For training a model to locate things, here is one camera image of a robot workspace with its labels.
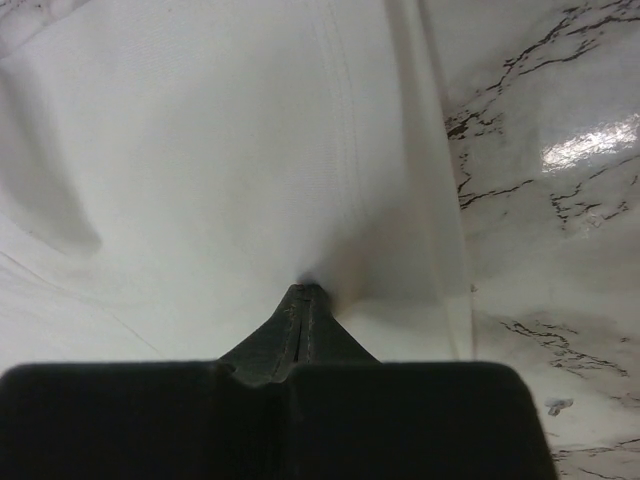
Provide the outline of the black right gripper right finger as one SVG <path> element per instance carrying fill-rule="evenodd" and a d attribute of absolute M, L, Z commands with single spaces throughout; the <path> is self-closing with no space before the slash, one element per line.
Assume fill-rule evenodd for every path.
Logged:
<path fill-rule="evenodd" d="M 554 479 L 531 393 L 487 362 L 299 364 L 287 479 Z"/>

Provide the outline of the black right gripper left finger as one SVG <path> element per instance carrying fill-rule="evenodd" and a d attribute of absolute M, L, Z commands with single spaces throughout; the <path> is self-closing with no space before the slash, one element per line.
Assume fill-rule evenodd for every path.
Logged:
<path fill-rule="evenodd" d="M 24 364 L 1 378 L 5 479 L 279 479 L 303 289 L 217 360 Z"/>

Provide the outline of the white t-shirt with flower print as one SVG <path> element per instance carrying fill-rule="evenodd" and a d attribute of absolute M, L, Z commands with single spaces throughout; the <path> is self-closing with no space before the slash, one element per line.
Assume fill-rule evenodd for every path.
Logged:
<path fill-rule="evenodd" d="M 5 1 L 1 365 L 218 357 L 315 282 L 383 360 L 468 360 L 420 1 Z"/>

